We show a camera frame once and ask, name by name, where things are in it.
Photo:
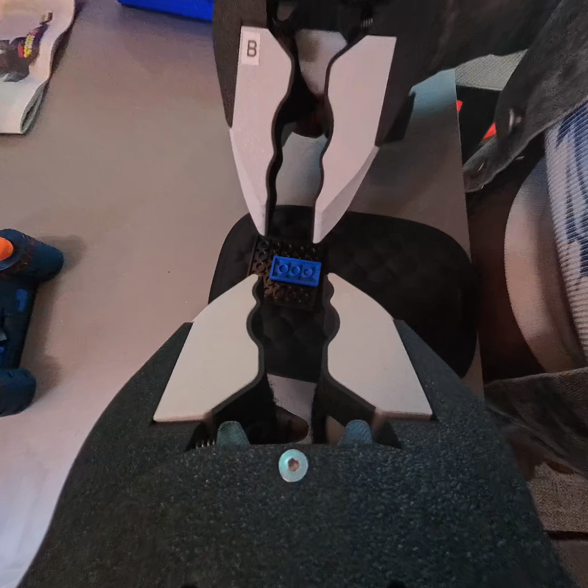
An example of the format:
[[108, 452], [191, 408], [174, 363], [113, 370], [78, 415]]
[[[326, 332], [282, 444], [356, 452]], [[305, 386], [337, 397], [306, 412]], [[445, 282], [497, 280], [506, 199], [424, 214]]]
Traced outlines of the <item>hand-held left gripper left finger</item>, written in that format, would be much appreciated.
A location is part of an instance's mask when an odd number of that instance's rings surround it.
[[153, 414], [156, 423], [244, 425], [275, 420], [262, 343], [254, 334], [261, 277], [246, 277], [192, 322]]

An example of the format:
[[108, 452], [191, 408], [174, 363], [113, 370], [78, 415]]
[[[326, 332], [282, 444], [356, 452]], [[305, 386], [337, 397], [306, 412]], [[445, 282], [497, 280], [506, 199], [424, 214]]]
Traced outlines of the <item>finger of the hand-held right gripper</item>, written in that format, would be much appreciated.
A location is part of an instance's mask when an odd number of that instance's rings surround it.
[[325, 99], [330, 135], [320, 157], [313, 241], [321, 242], [353, 202], [371, 163], [396, 48], [395, 36], [366, 35], [333, 57]]
[[258, 233], [268, 232], [278, 154], [277, 115], [290, 94], [294, 61], [268, 28], [240, 30], [233, 119], [229, 130], [240, 188]]

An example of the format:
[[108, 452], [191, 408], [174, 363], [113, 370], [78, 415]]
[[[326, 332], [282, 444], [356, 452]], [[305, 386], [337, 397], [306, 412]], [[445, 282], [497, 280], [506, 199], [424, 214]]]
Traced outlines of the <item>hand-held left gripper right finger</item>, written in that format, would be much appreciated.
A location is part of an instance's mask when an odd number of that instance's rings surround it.
[[430, 420], [433, 410], [393, 317], [335, 273], [323, 295], [318, 413], [345, 428], [357, 424], [374, 443], [399, 443], [393, 419]]

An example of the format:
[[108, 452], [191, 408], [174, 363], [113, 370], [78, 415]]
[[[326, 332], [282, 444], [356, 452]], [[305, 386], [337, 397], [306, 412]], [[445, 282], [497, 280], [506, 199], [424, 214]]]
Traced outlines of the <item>black foam-lined case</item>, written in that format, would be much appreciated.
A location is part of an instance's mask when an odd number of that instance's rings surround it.
[[[276, 207], [269, 237], [310, 242], [312, 210]], [[259, 236], [250, 215], [230, 230], [222, 246], [208, 302], [248, 274]], [[474, 270], [446, 233], [415, 221], [348, 212], [319, 245], [322, 277], [335, 273], [404, 321], [452, 370], [466, 376], [474, 358]], [[324, 331], [322, 287], [311, 311], [263, 301], [254, 328], [269, 374], [317, 382]]]

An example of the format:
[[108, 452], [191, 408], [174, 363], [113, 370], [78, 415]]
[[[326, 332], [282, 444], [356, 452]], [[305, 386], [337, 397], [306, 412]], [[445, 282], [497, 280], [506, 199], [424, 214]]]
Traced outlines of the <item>black toy plate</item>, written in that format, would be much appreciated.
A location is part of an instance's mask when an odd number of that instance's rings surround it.
[[318, 288], [308, 288], [287, 283], [277, 283], [270, 280], [269, 271], [274, 255], [316, 261], [322, 264], [325, 257], [323, 246], [299, 240], [257, 236], [247, 272], [248, 275], [261, 277], [263, 300], [266, 303], [303, 309], [305, 311], [313, 310], [320, 283]]

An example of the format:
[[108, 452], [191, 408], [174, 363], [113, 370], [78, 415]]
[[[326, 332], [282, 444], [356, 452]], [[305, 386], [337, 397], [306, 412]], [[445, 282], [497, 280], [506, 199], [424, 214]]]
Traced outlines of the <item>blue toy brick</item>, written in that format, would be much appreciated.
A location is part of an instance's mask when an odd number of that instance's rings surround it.
[[318, 288], [322, 264], [316, 261], [274, 255], [269, 279], [308, 288]]

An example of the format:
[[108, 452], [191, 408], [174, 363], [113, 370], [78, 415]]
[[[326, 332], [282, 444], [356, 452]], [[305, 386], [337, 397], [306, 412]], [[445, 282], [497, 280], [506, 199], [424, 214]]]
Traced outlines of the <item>blue plastic bin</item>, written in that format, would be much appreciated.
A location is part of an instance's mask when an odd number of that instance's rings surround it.
[[210, 22], [215, 1], [118, 1], [124, 6]]

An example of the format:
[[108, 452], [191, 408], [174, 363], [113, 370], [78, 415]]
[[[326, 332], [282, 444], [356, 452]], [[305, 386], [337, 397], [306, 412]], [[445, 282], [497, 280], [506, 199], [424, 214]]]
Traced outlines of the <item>toy handheld game console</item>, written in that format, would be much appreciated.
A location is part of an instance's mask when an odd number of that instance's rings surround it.
[[37, 291], [63, 267], [63, 253], [15, 229], [1, 230], [1, 417], [25, 410], [36, 379], [21, 367]]

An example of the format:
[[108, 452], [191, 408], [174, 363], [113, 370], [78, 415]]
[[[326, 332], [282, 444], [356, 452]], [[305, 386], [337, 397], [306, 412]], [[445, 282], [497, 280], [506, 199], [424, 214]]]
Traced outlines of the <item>white striped shirt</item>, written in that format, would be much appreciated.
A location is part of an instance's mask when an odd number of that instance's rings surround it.
[[523, 341], [546, 372], [587, 366], [587, 104], [545, 134], [506, 224], [504, 269]]

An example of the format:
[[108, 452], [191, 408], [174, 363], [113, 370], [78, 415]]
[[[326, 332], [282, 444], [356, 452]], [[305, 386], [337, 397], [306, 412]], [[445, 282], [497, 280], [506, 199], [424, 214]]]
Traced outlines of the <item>instruction booklet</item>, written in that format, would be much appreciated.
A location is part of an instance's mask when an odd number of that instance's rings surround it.
[[1, 134], [32, 125], [75, 9], [75, 1], [1, 1]]

